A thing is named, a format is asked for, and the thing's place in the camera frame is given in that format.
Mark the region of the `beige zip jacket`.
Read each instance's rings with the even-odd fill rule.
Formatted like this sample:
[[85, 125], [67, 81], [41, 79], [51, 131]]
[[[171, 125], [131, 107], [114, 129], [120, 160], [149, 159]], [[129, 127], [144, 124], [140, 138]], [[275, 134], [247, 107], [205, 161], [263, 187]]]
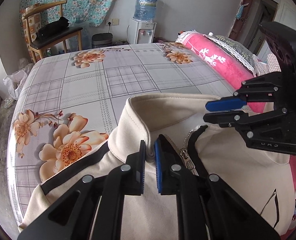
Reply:
[[23, 231], [84, 175], [101, 177], [147, 145], [144, 193], [125, 197], [122, 239], [177, 239], [174, 196], [157, 191], [154, 144], [202, 175], [214, 173], [233, 188], [281, 237], [295, 227], [296, 162], [293, 157], [248, 148], [233, 128], [203, 120], [213, 96], [145, 94], [129, 98], [110, 135], [84, 132], [86, 119], [72, 114], [39, 153], [41, 185], [31, 196]]

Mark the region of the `black clothes on chair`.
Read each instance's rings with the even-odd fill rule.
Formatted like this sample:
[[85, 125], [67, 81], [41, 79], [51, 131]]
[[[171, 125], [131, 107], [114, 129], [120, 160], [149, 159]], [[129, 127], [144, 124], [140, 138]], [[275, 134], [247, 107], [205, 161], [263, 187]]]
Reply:
[[53, 37], [65, 31], [68, 26], [69, 20], [65, 17], [60, 17], [57, 21], [46, 24], [44, 27], [39, 29], [36, 33], [36, 37], [40, 40]]

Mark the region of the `checked pink cloth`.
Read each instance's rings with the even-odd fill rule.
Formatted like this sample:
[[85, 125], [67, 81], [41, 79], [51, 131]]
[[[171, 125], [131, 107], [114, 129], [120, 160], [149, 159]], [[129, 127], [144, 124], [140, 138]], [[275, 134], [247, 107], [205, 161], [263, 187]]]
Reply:
[[270, 53], [267, 55], [267, 61], [261, 61], [255, 54], [252, 55], [252, 59], [254, 60], [254, 68], [256, 76], [261, 76], [265, 74], [269, 74], [272, 72], [280, 72], [281, 68], [277, 57]]

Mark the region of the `pink plush blanket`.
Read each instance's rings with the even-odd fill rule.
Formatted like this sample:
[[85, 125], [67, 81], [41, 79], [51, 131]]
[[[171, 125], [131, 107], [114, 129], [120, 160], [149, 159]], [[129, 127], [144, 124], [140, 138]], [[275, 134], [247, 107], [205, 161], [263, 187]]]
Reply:
[[[205, 34], [192, 33], [184, 41], [184, 45], [218, 72], [233, 89], [239, 89], [242, 81], [256, 77], [237, 59], [206, 38]], [[272, 152], [266, 152], [265, 156], [274, 169], [286, 169], [283, 173], [286, 182], [282, 182], [281, 187], [275, 189], [281, 198], [290, 196], [286, 204], [279, 205], [280, 220], [275, 226], [281, 238], [286, 239], [296, 229], [296, 157]]]

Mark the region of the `lace trimmed pillow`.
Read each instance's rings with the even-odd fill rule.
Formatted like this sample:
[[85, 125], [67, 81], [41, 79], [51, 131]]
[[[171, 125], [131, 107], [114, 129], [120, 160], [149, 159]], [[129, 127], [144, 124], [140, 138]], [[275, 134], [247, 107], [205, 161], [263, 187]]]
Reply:
[[222, 35], [205, 35], [206, 38], [221, 47], [226, 53], [242, 64], [249, 72], [256, 76], [255, 63], [252, 58], [253, 53], [245, 48], [245, 46], [231, 38]]

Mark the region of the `brown wooden door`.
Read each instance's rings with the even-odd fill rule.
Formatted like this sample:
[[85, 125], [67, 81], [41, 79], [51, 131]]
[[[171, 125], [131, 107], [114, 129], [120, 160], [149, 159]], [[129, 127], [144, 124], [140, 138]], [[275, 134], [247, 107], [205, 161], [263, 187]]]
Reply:
[[229, 38], [232, 40], [237, 40], [239, 37], [240, 32], [248, 18], [253, 1], [254, 0], [241, 0], [231, 31], [229, 33]]

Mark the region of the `floral bed sheet mattress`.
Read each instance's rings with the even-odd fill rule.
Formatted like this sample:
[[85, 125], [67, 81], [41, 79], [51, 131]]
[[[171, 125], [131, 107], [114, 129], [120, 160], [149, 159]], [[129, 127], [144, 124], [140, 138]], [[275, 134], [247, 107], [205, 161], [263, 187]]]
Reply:
[[85, 50], [46, 57], [27, 77], [15, 107], [7, 149], [10, 202], [17, 224], [23, 220], [39, 170], [55, 168], [54, 159], [41, 160], [45, 144], [63, 150], [66, 161], [81, 154], [81, 145], [53, 141], [54, 131], [111, 133], [127, 98], [142, 93], [209, 94], [233, 92], [201, 56], [174, 43], [150, 43]]

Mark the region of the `white water dispenser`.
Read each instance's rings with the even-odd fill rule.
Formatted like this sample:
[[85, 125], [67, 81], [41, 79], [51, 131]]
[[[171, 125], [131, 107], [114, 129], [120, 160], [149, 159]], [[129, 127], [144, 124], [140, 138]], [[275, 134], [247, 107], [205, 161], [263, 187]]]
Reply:
[[138, 21], [133, 18], [130, 19], [127, 27], [127, 41], [129, 44], [147, 44], [152, 43], [156, 22]]

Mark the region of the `blue water bottle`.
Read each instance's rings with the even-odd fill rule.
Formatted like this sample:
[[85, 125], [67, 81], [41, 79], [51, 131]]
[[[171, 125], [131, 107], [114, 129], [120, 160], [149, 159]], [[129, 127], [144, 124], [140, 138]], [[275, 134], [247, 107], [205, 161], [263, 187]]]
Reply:
[[133, 19], [141, 22], [153, 22], [158, 0], [136, 0]]

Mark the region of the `white plastic bag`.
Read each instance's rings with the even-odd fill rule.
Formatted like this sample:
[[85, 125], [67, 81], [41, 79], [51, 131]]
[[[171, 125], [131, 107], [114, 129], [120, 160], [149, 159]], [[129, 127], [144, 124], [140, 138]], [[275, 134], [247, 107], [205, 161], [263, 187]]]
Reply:
[[7, 75], [3, 79], [3, 84], [6, 86], [10, 97], [14, 100], [19, 98], [25, 81], [27, 80], [27, 77], [29, 76], [33, 66], [34, 64], [32, 63], [27, 64], [27, 66], [24, 68], [14, 72], [12, 75]]

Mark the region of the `black trash bin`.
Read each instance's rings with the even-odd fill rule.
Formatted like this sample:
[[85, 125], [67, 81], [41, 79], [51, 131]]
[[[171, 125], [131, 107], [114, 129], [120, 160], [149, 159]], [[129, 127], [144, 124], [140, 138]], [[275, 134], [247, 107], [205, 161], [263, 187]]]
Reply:
[[112, 33], [98, 33], [92, 36], [92, 48], [103, 48], [112, 46]]

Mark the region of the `wooden chair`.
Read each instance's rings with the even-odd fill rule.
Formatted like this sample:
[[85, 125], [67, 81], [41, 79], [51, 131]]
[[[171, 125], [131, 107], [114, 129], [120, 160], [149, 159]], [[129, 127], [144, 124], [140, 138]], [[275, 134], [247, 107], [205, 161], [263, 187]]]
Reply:
[[[66, 40], [71, 37], [77, 36], [78, 49], [82, 50], [82, 27], [69, 27], [68, 19], [64, 18], [63, 5], [67, 3], [67, 0], [52, 2], [40, 5], [33, 10], [26, 12], [21, 20], [26, 24], [26, 33], [28, 38], [28, 49], [31, 52], [31, 56], [34, 63], [38, 62], [36, 54], [40, 56], [40, 59], [44, 58], [44, 53], [48, 48], [55, 46], [58, 43], [63, 43], [64, 53], [67, 53]], [[53, 7], [59, 7], [60, 18], [57, 21], [46, 24], [44, 27], [38, 30], [36, 33], [36, 39], [32, 41], [31, 26], [29, 25], [29, 18], [36, 14], [42, 13]]]

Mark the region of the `wall power socket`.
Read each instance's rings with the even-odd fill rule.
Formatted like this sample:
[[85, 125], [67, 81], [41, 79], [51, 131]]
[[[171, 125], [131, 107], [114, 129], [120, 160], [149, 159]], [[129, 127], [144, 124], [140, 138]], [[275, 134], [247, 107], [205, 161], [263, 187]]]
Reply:
[[106, 20], [106, 26], [119, 25], [119, 18], [113, 18]]

